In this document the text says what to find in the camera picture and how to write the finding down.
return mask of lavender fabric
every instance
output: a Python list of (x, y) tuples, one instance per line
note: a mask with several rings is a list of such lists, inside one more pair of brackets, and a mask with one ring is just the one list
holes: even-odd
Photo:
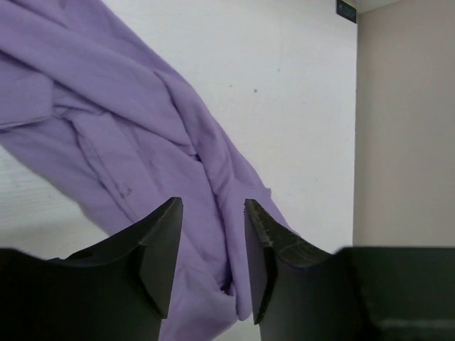
[(0, 143), (110, 234), (183, 198), (161, 340), (250, 315), (245, 198), (284, 219), (192, 87), (100, 0), (0, 0)]

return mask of white wall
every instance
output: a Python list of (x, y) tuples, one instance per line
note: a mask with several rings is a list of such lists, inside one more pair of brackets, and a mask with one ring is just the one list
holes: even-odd
[(455, 245), (455, 1), (360, 17), (356, 244)]
[[(106, 3), (194, 85), (294, 229), (351, 244), (357, 27), (334, 0)], [(1, 244), (45, 257), (104, 237), (4, 151), (0, 226)], [(258, 339), (246, 322), (220, 341)]]

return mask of white surface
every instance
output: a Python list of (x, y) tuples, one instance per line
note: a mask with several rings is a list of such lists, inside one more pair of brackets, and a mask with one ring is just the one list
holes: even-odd
[[(351, 244), (357, 27), (334, 0), (106, 0), (197, 89), (328, 251)], [(0, 244), (67, 256), (104, 238), (77, 205), (0, 150)], [(219, 341), (258, 340), (251, 322)]]

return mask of fabric fold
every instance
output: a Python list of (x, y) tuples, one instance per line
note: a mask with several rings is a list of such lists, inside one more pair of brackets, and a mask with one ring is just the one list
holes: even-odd
[(161, 340), (246, 319), (245, 199), (286, 222), (193, 88), (99, 0), (0, 0), (0, 53), (0, 143), (101, 228), (183, 198)]

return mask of beige wall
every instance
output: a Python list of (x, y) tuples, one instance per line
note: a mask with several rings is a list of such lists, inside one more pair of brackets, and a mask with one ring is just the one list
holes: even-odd
[(354, 243), (455, 245), (455, 1), (363, 14)]

